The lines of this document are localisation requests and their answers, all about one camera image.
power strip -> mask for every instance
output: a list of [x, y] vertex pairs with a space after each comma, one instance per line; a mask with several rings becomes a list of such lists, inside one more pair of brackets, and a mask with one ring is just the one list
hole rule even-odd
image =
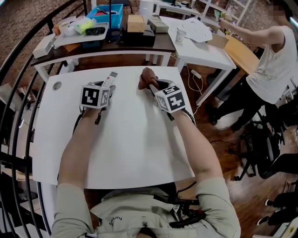
[[191, 70], [191, 73], [194, 74], [195, 76], [197, 76], [199, 79], [202, 78], [202, 76], [197, 71], [195, 71], [193, 69]]

black chair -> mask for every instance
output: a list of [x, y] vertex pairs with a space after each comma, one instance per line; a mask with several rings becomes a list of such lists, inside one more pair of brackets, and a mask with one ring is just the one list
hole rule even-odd
[[129, 0], [112, 0], [112, 4], [123, 4], [124, 7], [130, 7], [130, 13], [134, 14]]
[[[267, 179], [277, 172], [298, 174], [298, 154], [280, 155], [280, 144], [282, 142], [284, 144], [284, 131], [287, 129], [287, 125], [282, 119], [284, 115], [275, 105], [271, 104], [265, 105], [265, 111], [266, 116], [262, 116], [258, 112], [261, 121], [251, 122], [250, 132], [240, 136], [240, 139], [245, 141], [247, 152], [237, 153], [231, 149], [228, 151], [230, 154], [247, 159], [242, 174], [235, 176], [235, 181], [240, 181], [250, 166], [253, 170], [250, 177], [256, 176], [256, 166], [258, 174], [263, 179]], [[255, 125], [261, 125], [262, 128], [257, 128]]]

remote control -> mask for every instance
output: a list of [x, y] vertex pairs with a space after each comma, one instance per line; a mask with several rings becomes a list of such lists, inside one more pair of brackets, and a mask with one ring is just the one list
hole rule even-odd
[[102, 87], [111, 87], [117, 75], [118, 73], [112, 71], [110, 75], [106, 78], [106, 80], [103, 82]]

shoe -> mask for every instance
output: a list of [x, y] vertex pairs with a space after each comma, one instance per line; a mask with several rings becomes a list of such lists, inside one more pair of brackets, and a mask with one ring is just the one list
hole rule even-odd
[[265, 201], [265, 206], [273, 206], [273, 202], [270, 201], [269, 199], [267, 199], [267, 200]]
[[259, 220], [257, 221], [257, 225], [261, 225], [262, 223], [268, 221], [268, 219], [269, 219], [268, 216], [266, 216], [266, 217], [264, 217], [264, 218], [262, 218], [262, 219], [259, 219]]
[[231, 130], [233, 132], [239, 131], [243, 125], [239, 123], [239, 121], [236, 121], [233, 125], [231, 125]]
[[205, 105], [205, 111], [209, 116], [209, 122], [211, 123], [211, 125], [215, 126], [218, 120], [217, 117], [215, 116], [217, 108], [213, 107], [211, 103], [208, 103]]

white table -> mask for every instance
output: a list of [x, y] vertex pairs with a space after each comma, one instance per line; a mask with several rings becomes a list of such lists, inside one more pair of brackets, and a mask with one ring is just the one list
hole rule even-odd
[[164, 2], [162, 0], [157, 0], [157, 2], [158, 2], [158, 5], [157, 5], [158, 7], [156, 9], [156, 14], [157, 15], [159, 15], [161, 8], [165, 8], [169, 12], [183, 14], [182, 20], [185, 19], [186, 15], [187, 16], [194, 15], [195, 18], [198, 18], [199, 15], [201, 15], [201, 13], [199, 13], [197, 10], [195, 10], [193, 8], [188, 8], [188, 7], [185, 7], [185, 6], [181, 6], [181, 7], [176, 6], [175, 7], [175, 6], [171, 5], [172, 3]]
[[231, 70], [236, 68], [236, 65], [224, 49], [209, 45], [205, 42], [197, 43], [188, 38], [185, 38], [182, 43], [176, 42], [177, 27], [183, 21], [168, 17], [161, 17], [161, 19], [169, 26], [169, 35], [173, 41], [177, 55], [175, 66], [178, 67], [179, 72], [181, 72], [183, 66], [188, 63], [222, 69], [212, 84], [196, 101], [196, 104], [200, 106], [220, 85]]
[[[79, 115], [81, 86], [118, 72], [112, 105], [103, 112], [91, 152], [86, 188], [120, 189], [193, 177], [175, 122], [156, 106], [150, 91], [137, 88], [144, 66], [84, 70], [49, 78], [36, 122], [33, 179], [57, 184], [60, 159]], [[176, 67], [151, 67], [160, 79], [177, 83], [190, 103]], [[62, 86], [54, 91], [53, 85]]]

